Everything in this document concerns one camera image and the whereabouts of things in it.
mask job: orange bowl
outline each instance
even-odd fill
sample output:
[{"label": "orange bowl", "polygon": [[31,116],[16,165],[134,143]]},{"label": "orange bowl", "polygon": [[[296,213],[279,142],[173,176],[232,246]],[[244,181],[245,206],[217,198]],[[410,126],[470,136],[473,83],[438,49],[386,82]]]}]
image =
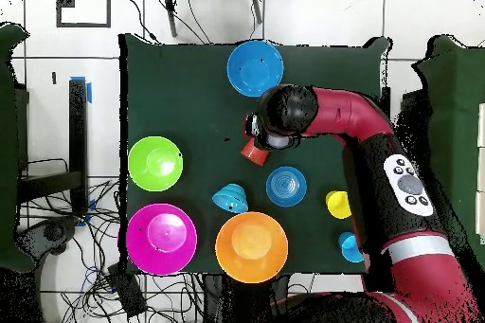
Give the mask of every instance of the orange bowl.
[{"label": "orange bowl", "polygon": [[275,219],[248,211],[222,226],[216,239],[216,257],[235,280],[261,283],[282,269],[288,258],[288,240]]}]

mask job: pink bowl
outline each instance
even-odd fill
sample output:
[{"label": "pink bowl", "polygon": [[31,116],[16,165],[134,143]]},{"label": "pink bowl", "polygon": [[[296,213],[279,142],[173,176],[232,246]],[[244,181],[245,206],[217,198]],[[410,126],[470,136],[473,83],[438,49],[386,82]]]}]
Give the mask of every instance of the pink bowl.
[{"label": "pink bowl", "polygon": [[147,205],[128,222],[128,255],[141,271],[151,275],[180,272],[189,264],[196,246],[195,225],[177,206]]}]

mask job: control button panel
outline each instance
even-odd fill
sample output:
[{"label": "control button panel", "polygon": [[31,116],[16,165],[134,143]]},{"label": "control button panel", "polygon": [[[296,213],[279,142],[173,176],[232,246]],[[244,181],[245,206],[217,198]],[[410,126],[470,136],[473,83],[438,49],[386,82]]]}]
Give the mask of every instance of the control button panel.
[{"label": "control button panel", "polygon": [[419,216],[433,214],[431,201],[407,158],[392,154],[384,162],[384,171],[402,208]]}]

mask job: small blue cup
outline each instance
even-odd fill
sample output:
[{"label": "small blue cup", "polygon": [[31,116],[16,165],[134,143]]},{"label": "small blue cup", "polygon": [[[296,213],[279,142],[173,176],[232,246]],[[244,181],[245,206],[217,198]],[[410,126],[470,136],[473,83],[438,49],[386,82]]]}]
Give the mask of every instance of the small blue cup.
[{"label": "small blue cup", "polygon": [[358,263],[364,260],[364,256],[359,251],[355,234],[348,232],[340,234],[340,237],[338,237],[338,245],[346,260],[352,263]]},{"label": "small blue cup", "polygon": [[212,201],[218,207],[232,213],[247,211],[246,193],[243,187],[237,184],[227,184],[212,196]]}]

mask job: red robot arm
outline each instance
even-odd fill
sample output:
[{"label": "red robot arm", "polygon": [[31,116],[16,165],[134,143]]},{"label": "red robot arm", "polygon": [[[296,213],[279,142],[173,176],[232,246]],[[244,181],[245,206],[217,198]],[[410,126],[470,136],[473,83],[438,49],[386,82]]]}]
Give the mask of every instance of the red robot arm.
[{"label": "red robot arm", "polygon": [[[307,91],[295,97],[298,89]],[[272,98],[282,90],[273,89],[262,98],[257,130],[302,138],[332,134],[344,144],[357,241],[370,256],[370,268],[373,260],[387,259],[391,281],[386,293],[368,296],[385,303],[399,323],[481,321],[424,183],[383,112],[353,92],[298,87],[293,96],[284,93]],[[282,110],[282,105],[289,108]],[[311,119],[302,127],[304,122],[296,122],[296,117]],[[298,131],[291,130],[294,125]]]}]

